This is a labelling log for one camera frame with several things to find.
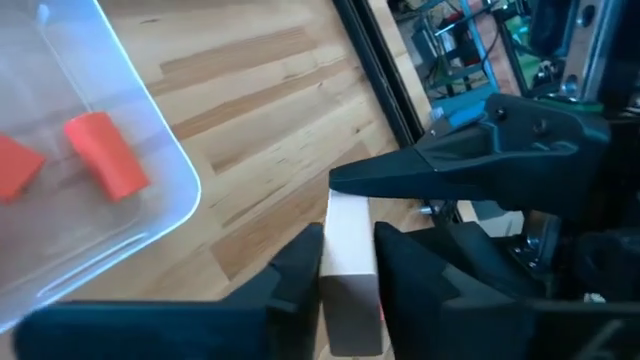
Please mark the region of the red rounded block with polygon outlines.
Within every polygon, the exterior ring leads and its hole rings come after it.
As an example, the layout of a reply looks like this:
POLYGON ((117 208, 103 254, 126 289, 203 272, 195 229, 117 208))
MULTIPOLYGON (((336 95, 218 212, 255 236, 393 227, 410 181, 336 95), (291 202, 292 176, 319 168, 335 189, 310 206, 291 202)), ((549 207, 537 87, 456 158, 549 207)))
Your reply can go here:
POLYGON ((111 201, 123 200, 151 184, 133 148, 107 113, 79 115, 63 131, 111 201))

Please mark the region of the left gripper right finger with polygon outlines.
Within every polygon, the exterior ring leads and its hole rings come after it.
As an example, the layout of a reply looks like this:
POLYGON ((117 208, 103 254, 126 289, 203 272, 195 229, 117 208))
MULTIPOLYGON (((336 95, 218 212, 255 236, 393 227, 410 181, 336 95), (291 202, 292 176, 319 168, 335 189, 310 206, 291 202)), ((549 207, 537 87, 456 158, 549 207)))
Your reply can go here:
POLYGON ((640 360, 640 301, 506 295, 386 222, 374 227, 396 360, 640 360))

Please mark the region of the clear plastic bin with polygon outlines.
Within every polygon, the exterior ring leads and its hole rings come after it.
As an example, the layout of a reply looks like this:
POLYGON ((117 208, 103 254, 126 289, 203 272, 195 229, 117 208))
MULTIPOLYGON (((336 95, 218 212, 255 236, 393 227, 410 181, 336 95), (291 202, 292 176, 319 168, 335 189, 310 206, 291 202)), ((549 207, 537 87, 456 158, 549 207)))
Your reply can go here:
POLYGON ((0 202, 0 334, 146 245, 195 211, 200 180, 98 0, 0 0, 0 134, 45 163, 0 202), (107 113, 150 178, 113 202, 63 132, 107 113))

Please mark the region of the natural wood block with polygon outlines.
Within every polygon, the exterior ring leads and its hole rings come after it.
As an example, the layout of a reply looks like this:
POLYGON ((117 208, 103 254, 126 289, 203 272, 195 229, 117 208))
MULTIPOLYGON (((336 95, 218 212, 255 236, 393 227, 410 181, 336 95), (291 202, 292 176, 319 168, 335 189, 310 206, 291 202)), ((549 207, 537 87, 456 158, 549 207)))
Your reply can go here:
POLYGON ((323 227, 319 286, 330 352, 383 352, 377 261, 369 199, 331 190, 323 227))

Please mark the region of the blue-grey table frame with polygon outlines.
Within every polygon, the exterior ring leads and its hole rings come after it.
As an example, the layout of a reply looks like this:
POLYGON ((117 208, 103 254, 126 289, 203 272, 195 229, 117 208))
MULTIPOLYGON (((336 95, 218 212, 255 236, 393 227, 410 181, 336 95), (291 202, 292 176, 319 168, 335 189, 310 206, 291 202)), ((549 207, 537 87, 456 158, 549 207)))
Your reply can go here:
POLYGON ((416 8, 410 40, 418 56, 415 66, 431 102, 435 119, 462 125, 481 114, 488 97, 498 91, 489 64, 495 45, 485 45, 477 21, 497 4, 480 0, 474 10, 469 0, 425 0, 416 8))

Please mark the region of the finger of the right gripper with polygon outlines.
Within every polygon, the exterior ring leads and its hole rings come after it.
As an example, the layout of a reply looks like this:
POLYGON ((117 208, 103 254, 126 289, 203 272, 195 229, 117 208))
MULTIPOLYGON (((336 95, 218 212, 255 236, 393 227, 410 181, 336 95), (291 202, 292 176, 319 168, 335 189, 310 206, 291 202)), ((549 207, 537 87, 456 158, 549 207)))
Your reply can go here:
POLYGON ((512 253, 519 235, 491 237, 476 222, 416 231, 416 240, 480 282, 514 297, 557 299, 554 280, 534 274, 512 253))
POLYGON ((332 190, 379 198, 489 200, 505 210, 582 213, 611 142, 600 116, 493 94, 481 117, 334 168, 332 190))

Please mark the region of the black frame side rail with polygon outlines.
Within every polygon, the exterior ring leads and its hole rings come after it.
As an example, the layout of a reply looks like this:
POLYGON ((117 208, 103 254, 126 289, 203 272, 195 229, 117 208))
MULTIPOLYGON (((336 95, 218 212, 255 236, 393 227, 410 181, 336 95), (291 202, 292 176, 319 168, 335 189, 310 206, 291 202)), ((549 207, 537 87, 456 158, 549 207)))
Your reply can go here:
POLYGON ((331 0, 398 145, 412 146, 425 134, 380 22, 367 0, 331 0))

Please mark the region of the red cube block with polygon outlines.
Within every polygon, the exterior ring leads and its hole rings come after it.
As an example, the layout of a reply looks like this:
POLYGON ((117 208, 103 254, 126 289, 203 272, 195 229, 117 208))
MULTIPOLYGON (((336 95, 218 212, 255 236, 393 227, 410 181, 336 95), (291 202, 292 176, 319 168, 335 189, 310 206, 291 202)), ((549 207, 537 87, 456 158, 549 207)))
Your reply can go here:
POLYGON ((42 154, 0 133, 0 202, 17 199, 44 163, 42 154))

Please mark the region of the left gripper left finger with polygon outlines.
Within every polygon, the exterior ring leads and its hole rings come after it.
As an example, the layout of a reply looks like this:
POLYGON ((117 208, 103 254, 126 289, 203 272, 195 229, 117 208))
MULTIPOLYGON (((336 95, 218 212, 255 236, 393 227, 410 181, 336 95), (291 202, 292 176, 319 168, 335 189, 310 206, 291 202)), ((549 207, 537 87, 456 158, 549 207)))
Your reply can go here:
POLYGON ((23 318, 17 360, 312 360, 323 227, 215 301, 69 301, 23 318))

